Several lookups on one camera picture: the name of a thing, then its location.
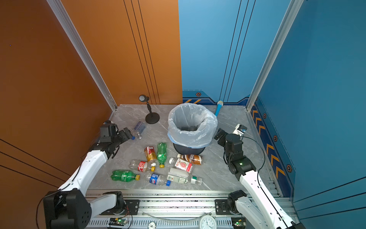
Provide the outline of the green label white cap bottle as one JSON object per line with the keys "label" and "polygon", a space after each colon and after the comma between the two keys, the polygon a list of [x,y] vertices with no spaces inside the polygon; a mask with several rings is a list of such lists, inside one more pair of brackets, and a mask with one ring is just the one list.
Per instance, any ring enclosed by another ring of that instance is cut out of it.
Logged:
{"label": "green label white cap bottle", "polygon": [[168,175],[167,179],[171,182],[175,182],[178,184],[194,184],[194,185],[202,185],[202,179],[200,177],[191,176],[191,177],[178,177],[173,175]]}

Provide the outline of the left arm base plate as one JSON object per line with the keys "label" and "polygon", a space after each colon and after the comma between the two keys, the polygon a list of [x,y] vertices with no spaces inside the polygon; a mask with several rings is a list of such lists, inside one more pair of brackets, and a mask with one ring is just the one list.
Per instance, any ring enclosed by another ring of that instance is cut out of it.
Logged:
{"label": "left arm base plate", "polygon": [[124,201],[124,205],[122,207],[114,207],[112,209],[106,210],[100,215],[106,216],[125,216],[125,215],[137,215],[139,211],[140,200],[138,199],[128,199]]}

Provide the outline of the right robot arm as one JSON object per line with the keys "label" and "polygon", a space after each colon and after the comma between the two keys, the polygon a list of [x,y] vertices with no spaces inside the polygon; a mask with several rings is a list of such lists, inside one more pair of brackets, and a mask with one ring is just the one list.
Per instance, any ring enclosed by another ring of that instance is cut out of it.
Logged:
{"label": "right robot arm", "polygon": [[244,133],[238,129],[229,134],[218,129],[214,139],[224,148],[224,162],[247,192],[238,190],[229,194],[227,204],[234,214],[243,215],[255,229],[304,229],[277,203],[265,186],[252,161],[242,150]]}

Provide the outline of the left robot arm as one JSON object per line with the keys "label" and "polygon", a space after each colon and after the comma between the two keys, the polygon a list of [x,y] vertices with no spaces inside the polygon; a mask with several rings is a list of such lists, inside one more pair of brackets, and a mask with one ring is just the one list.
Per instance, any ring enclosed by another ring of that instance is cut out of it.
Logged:
{"label": "left robot arm", "polygon": [[99,142],[93,144],[77,170],[57,191],[48,192],[41,200],[48,229],[84,229],[95,216],[126,203],[120,191],[107,192],[88,201],[86,192],[100,168],[114,158],[122,143],[132,139],[128,128],[119,130],[111,121],[100,128]]}

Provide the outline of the pink label white cap bottle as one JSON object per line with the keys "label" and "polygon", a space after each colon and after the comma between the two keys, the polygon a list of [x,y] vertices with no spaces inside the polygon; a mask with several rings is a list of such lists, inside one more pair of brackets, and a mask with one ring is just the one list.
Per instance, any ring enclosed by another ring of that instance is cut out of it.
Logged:
{"label": "pink label white cap bottle", "polygon": [[180,170],[183,170],[187,173],[192,173],[192,171],[193,171],[192,163],[184,161],[180,158],[171,157],[168,162],[175,169],[180,169]]}

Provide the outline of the brown coffee bottle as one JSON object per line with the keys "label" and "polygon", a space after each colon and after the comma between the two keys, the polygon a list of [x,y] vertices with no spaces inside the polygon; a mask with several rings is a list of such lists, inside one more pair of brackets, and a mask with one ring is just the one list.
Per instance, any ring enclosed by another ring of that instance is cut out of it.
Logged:
{"label": "brown coffee bottle", "polygon": [[194,155],[194,154],[190,154],[190,155],[183,155],[183,154],[178,154],[177,157],[181,160],[187,161],[191,164],[194,165],[202,165],[203,163],[203,158],[200,155]]}

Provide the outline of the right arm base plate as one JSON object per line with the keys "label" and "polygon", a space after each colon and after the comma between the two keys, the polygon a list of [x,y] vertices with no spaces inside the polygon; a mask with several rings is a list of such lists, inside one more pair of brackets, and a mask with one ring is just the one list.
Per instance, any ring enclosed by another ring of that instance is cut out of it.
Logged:
{"label": "right arm base plate", "polygon": [[233,203],[229,203],[227,199],[216,199],[215,203],[215,212],[216,215],[238,215],[236,207]]}

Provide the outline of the clear bottle blue label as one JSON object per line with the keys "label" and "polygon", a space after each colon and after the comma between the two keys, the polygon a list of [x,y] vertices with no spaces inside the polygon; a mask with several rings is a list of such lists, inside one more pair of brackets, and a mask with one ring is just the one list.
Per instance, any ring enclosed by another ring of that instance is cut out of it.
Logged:
{"label": "clear bottle blue label", "polygon": [[142,133],[145,130],[145,128],[146,128],[145,122],[139,121],[131,131],[132,140],[142,139],[143,137]]}

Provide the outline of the pepsi bottle blue label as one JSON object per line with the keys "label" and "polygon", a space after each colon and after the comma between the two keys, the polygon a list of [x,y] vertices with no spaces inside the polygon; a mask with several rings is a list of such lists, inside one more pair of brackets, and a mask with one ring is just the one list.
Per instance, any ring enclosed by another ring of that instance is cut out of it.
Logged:
{"label": "pepsi bottle blue label", "polygon": [[167,186],[169,187],[171,185],[171,181],[168,180],[167,175],[162,175],[158,173],[146,173],[145,180],[153,185],[157,186]]}

